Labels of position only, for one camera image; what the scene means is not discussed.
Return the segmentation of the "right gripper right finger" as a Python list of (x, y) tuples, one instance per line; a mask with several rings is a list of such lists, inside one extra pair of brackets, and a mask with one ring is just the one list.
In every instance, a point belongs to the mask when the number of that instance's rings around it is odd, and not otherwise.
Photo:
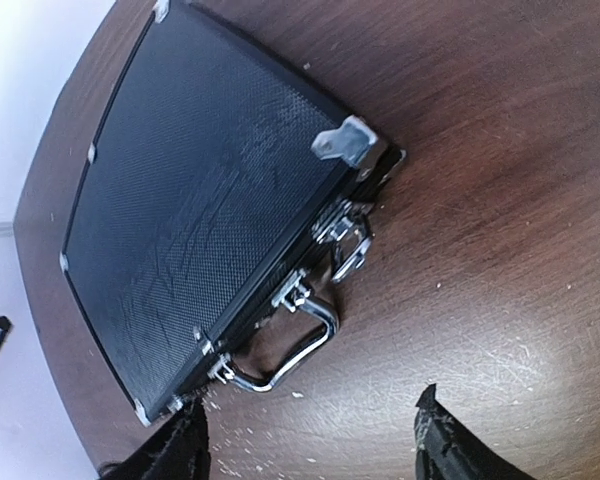
[(497, 455), (439, 403), (436, 384), (426, 387), (416, 408), (416, 479), (533, 480), (531, 475)]

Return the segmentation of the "black poker chip case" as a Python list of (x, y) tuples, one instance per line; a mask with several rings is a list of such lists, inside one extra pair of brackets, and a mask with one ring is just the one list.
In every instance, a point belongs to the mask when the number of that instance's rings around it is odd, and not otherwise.
[(337, 333), (309, 275), (365, 262), (406, 152), (211, 11), (158, 1), (77, 188), (62, 272), (144, 424), (217, 380), (267, 393)]

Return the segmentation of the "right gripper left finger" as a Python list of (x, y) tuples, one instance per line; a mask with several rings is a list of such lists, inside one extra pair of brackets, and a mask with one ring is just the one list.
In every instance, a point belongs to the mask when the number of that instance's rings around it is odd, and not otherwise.
[(201, 399), (188, 402), (122, 462), (100, 466), (99, 479), (209, 479), (206, 411)]

